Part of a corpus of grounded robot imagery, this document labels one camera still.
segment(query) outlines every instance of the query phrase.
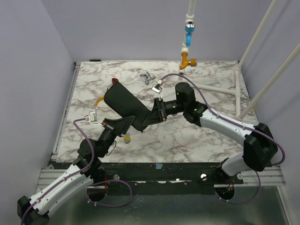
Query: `red object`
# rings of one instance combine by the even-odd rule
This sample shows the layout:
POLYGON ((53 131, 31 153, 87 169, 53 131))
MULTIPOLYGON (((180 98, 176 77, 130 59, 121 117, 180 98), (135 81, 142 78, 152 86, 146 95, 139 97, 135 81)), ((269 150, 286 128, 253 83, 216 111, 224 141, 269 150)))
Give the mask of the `red object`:
POLYGON ((116 82, 119 82, 119 80, 117 78, 113 78, 112 79, 112 84, 115 84, 116 82))

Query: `white marble surface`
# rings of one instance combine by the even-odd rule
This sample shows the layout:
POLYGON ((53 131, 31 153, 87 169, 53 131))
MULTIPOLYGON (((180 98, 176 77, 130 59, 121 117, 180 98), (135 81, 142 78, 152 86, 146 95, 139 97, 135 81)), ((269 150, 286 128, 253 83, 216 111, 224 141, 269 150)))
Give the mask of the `white marble surface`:
MULTIPOLYGON (((196 84, 234 89, 234 68, 237 62, 199 62, 196 68, 190 67, 186 76, 196 84)), ((104 95, 111 85, 112 78, 118 78, 149 109, 153 106, 153 98, 158 94, 151 90, 153 83, 144 83, 139 74, 148 71, 157 78, 168 73, 178 72, 179 62, 170 61, 111 61, 83 62, 76 81, 67 122, 61 139, 57 162, 72 162, 77 157, 77 149, 83 137, 76 130, 72 121, 82 118, 89 111, 97 111, 98 120, 104 118, 117 119, 120 116, 110 109, 104 101, 95 106, 95 101, 104 95)), ((176 76, 168 77, 164 82, 164 101, 175 99, 176 76)), ((245 108, 249 102, 245 84, 241 79, 241 105, 245 108)), ((233 95, 203 90, 211 107, 220 113, 234 118, 235 97, 233 95)), ((203 102, 195 91, 196 99, 203 102)), ((244 121, 257 124, 254 112, 250 112, 244 121)), ((101 126, 79 122, 78 125, 89 138, 98 139, 101 126)), ((235 141, 213 130, 197 127, 188 123, 181 114, 169 116, 167 122, 152 125, 144 133, 129 129, 131 142, 125 144, 117 137, 117 147, 103 162, 220 162, 224 158, 242 151, 235 141)))

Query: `white pipe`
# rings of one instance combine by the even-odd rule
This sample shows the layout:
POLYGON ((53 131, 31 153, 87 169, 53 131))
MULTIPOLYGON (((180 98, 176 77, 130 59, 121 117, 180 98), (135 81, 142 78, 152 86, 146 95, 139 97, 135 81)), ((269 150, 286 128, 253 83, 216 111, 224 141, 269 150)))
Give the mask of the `white pipe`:
POLYGON ((225 94, 231 94, 235 95, 236 91, 235 90, 229 90, 229 89, 224 89, 224 88, 216 88, 216 87, 211 87, 211 86, 206 86, 206 85, 197 85, 198 88, 203 89, 203 90, 211 90, 215 92, 221 92, 225 94))
POLYGON ((268 10, 266 12, 266 14, 264 15, 264 17, 263 17, 261 23, 259 24, 259 26, 258 26, 255 34, 253 35, 253 38, 251 39, 251 41, 250 41, 250 43, 249 43, 249 45, 248 45, 248 47, 247 47, 247 49, 246 49, 246 51, 245 51, 242 59, 240 60, 240 62, 238 64, 238 69, 242 68, 242 66, 243 66, 243 64, 244 64, 244 62, 246 60, 246 57, 248 56, 248 54, 249 54, 252 46, 254 45, 255 41, 257 40, 257 38, 258 38, 260 32, 262 31, 263 27, 265 26, 265 24, 266 24, 269 16, 271 15, 273 9, 275 8, 277 2, 278 2, 278 0, 273 0, 271 2, 271 4, 270 4, 270 6, 269 6, 269 8, 268 8, 268 10))
MULTIPOLYGON (((196 7, 196 0, 189 0, 185 22, 194 21, 195 7, 196 7)), ((182 42, 182 45, 181 45, 181 53, 183 53, 183 52, 188 53, 188 47, 186 46, 186 41, 187 41, 186 38, 187 38, 186 33, 184 32, 184 38, 183 38, 183 42, 182 42)))
POLYGON ((240 70, 235 71, 235 113, 236 117, 240 115, 240 70))
POLYGON ((254 96, 250 101, 249 105, 245 110, 238 116, 238 119, 243 119, 245 115, 256 105, 256 103, 261 99, 261 97, 266 93, 266 91, 273 85, 273 83, 283 74, 283 72, 288 68, 288 66, 295 60, 295 58, 300 53, 300 42, 292 50, 292 52, 287 56, 279 68, 275 71, 272 77, 266 82, 262 89, 254 96))

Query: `gray floor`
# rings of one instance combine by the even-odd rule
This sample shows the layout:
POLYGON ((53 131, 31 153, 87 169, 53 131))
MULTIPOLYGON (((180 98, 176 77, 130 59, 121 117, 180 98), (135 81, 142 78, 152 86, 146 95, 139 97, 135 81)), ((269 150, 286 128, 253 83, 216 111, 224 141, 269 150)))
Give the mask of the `gray floor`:
MULTIPOLYGON (((256 187, 238 187, 233 198, 246 200, 256 187)), ((125 196, 109 196, 106 203, 125 201, 125 196)), ((49 225, 286 225, 288 224, 276 187, 263 187, 257 200, 231 205, 214 195, 135 196, 122 208, 87 204, 85 192, 62 206, 49 225)))

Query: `cable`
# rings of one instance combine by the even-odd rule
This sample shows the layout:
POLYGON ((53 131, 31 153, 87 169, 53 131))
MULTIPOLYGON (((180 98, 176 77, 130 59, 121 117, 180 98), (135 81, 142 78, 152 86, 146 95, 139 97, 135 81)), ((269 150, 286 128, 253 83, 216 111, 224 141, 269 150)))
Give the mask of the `cable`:
POLYGON ((257 172, 257 171, 254 171, 254 172, 256 173, 257 178, 258 178, 258 190, 257 190, 256 194, 255 194, 252 198, 250 198, 250 199, 248 199, 248 200, 245 200, 245 201, 243 201, 243 202, 234 202, 234 201, 229 201, 229 200, 226 200, 226 199, 221 198, 221 197, 218 195, 218 193, 215 191, 216 196, 219 197, 219 200, 221 200, 221 201, 223 201, 223 202, 225 202, 225 203, 236 204, 236 205, 246 204, 246 203, 250 203, 250 202, 254 201, 256 198, 258 198, 258 196, 259 196, 259 194, 260 194, 260 191, 261 191, 261 189, 262 189, 262 188, 261 188, 261 187, 262 187, 262 183, 261 183, 261 179, 260 179, 260 177, 259 177, 259 175, 258 175, 258 172, 257 172))
POLYGON ((114 150, 116 148, 116 146, 117 146, 117 142, 116 141, 113 141, 113 142, 115 143, 114 148, 113 148, 113 150, 114 150))
POLYGON ((95 105, 98 105, 98 103, 99 103, 102 99, 104 99, 104 96, 98 98, 98 100, 95 102, 95 105))
POLYGON ((79 130, 79 132, 84 136, 84 138, 86 139, 86 141, 88 142, 89 146, 90 146, 90 150, 91 150, 91 153, 92 153, 92 157, 91 157, 91 160, 90 160, 90 163, 87 164, 84 168, 82 168, 81 170, 78 170, 74 173, 71 173, 69 174, 68 176, 64 177, 63 180, 60 180, 58 181, 57 183, 55 183, 52 187, 50 187, 47 191, 45 191, 39 198, 37 198, 37 200, 31 204, 30 207, 28 207, 28 209, 24 212, 23 216, 22 216, 22 219, 21 219, 21 225, 24 224, 24 221, 25 221, 25 218, 27 216, 27 214, 30 212, 30 210, 38 203, 41 201, 41 199, 43 199, 49 192, 51 192, 54 188, 56 188, 59 184, 61 184, 62 182, 66 181, 67 179, 69 179, 70 177, 78 174, 78 173, 81 173, 82 171, 84 171, 85 169, 89 168, 91 166, 91 164, 93 163, 94 159, 95 159, 95 152, 94 152, 94 148, 93 148, 93 145, 92 143, 90 142, 89 138, 87 137, 87 135, 83 132, 83 130, 80 129, 80 127, 76 124, 76 122, 79 122, 79 121, 83 121, 85 120, 85 118, 82 118, 82 119, 77 119, 77 120, 74 120, 73 121, 73 124, 74 126, 79 130))
POLYGON ((282 153, 282 159, 281 159, 279 162, 274 163, 274 164, 272 164, 272 165, 280 165, 280 164, 282 164, 282 163, 284 162, 284 160, 285 160, 285 151, 284 151, 283 147, 282 147, 277 141, 275 141, 273 138, 269 137, 268 135, 264 134, 263 132, 260 132, 259 130, 255 130, 255 129, 251 128, 251 127, 244 127, 244 126, 241 125, 241 124, 238 124, 238 123, 236 123, 236 122, 233 122, 233 121, 231 121, 231 120, 229 120, 229 119, 227 119, 227 118, 225 118, 225 117, 223 117, 223 116, 220 116, 220 115, 218 115, 217 113, 215 113, 215 112, 211 109, 210 105, 209 105, 208 102, 206 101, 206 99, 205 99, 204 95, 202 94, 202 92, 200 91, 200 89, 199 89, 199 88, 198 88, 198 87, 197 87, 190 79, 186 78, 185 76, 180 75, 180 74, 167 74, 167 75, 163 76, 163 78, 161 78, 161 80, 164 80, 164 79, 167 78, 168 76, 172 76, 172 75, 174 75, 174 76, 180 76, 180 77, 186 79, 187 81, 189 81, 189 82, 196 88, 196 90, 199 92, 199 94, 201 95, 203 101, 204 101, 205 104, 207 105, 208 110, 209 110, 213 115, 218 116, 220 119, 222 119, 222 120, 224 120, 224 121, 226 121, 226 122, 228 122, 228 123, 231 123, 231 124, 233 124, 233 125, 235 125, 235 126, 237 126, 237 127, 240 127, 240 128, 246 129, 246 130, 250 130, 250 131, 253 131, 253 132, 256 132, 256 133, 262 135, 263 137, 267 138, 268 140, 272 141, 273 143, 275 143, 275 144, 280 148, 280 150, 281 150, 281 153, 282 153))
POLYGON ((122 180, 105 180, 105 181, 93 184, 92 186, 96 186, 96 185, 100 185, 100 184, 106 184, 108 182, 120 182, 120 183, 125 184, 128 187, 129 191, 130 191, 130 195, 129 195, 129 198, 127 199, 127 201, 124 202, 124 203, 122 203, 122 204, 118 204, 118 205, 109 205, 109 204, 104 204, 104 203, 98 203, 98 202, 93 202, 90 199, 89 194, 87 193, 86 196, 87 196, 87 198, 89 200, 88 203, 94 203, 95 205, 101 205, 101 206, 105 206, 105 207, 117 208, 117 207, 121 207, 121 206, 127 205, 127 204, 129 204, 132 201, 133 196, 132 196, 131 186, 128 183, 126 183, 125 181, 122 181, 122 180))

